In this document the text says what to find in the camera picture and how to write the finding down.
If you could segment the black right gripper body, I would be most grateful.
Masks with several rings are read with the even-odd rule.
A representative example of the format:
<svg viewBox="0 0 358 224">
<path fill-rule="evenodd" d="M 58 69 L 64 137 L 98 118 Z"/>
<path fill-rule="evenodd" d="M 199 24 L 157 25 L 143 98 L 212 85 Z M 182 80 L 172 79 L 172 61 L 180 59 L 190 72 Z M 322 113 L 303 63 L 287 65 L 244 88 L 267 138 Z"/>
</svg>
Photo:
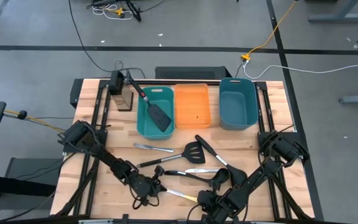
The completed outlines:
<svg viewBox="0 0 358 224">
<path fill-rule="evenodd" d="M 227 212 L 218 204 L 219 195 L 210 190 L 201 190 L 198 192 L 197 202 L 201 205 L 202 211 L 206 214 L 201 216 L 203 223 L 224 223 L 227 218 Z"/>
</svg>

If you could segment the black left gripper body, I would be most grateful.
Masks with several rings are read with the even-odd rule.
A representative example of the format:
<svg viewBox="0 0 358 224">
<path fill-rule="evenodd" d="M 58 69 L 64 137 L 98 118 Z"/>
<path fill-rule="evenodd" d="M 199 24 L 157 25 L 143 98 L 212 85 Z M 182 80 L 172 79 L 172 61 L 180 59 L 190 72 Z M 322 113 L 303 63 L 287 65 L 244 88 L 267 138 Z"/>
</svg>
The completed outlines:
<svg viewBox="0 0 358 224">
<path fill-rule="evenodd" d="M 139 203 L 138 206 L 158 206 L 159 197 L 155 195 L 155 191 L 159 190 L 157 184 L 161 184 L 159 177 L 163 176 L 164 169 L 161 166 L 157 166 L 154 170 L 153 177 L 147 177 L 142 174 L 136 174 L 132 177 L 132 189 L 136 193 L 133 206 Z M 152 204 L 149 201 L 149 197 L 155 197 L 157 199 L 156 204 Z"/>
</svg>

